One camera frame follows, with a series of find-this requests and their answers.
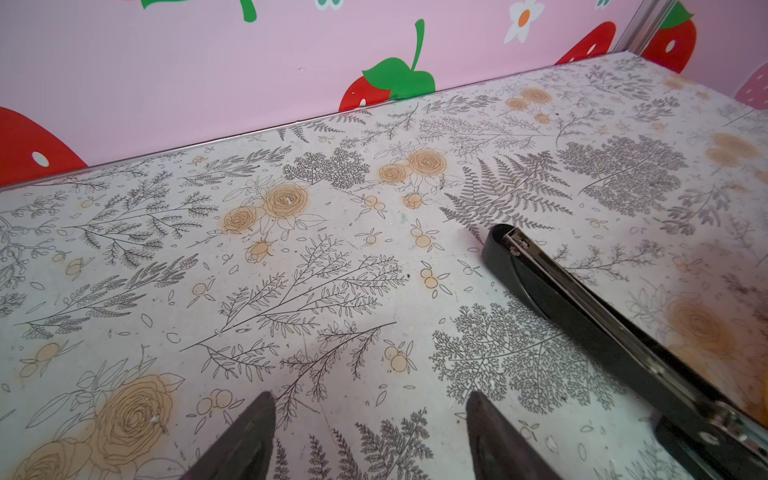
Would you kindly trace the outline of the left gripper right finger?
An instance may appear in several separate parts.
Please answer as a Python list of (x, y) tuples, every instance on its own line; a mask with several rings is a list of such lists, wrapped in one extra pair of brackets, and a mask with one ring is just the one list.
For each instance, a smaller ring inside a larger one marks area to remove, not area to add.
[(466, 414), (477, 480), (561, 479), (482, 392), (470, 393)]

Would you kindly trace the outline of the long black stapler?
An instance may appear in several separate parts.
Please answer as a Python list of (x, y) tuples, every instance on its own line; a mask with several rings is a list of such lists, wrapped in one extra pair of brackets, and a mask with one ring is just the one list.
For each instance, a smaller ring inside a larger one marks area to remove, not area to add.
[(656, 412), (655, 439), (695, 479), (764, 479), (767, 430), (544, 253), (496, 224), (482, 259), (526, 307), (563, 329)]

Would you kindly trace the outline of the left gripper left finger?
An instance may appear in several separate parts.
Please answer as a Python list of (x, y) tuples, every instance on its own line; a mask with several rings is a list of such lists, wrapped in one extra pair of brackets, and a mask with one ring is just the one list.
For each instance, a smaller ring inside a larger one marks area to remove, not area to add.
[(264, 391), (181, 478), (264, 480), (269, 472), (275, 429), (275, 399)]

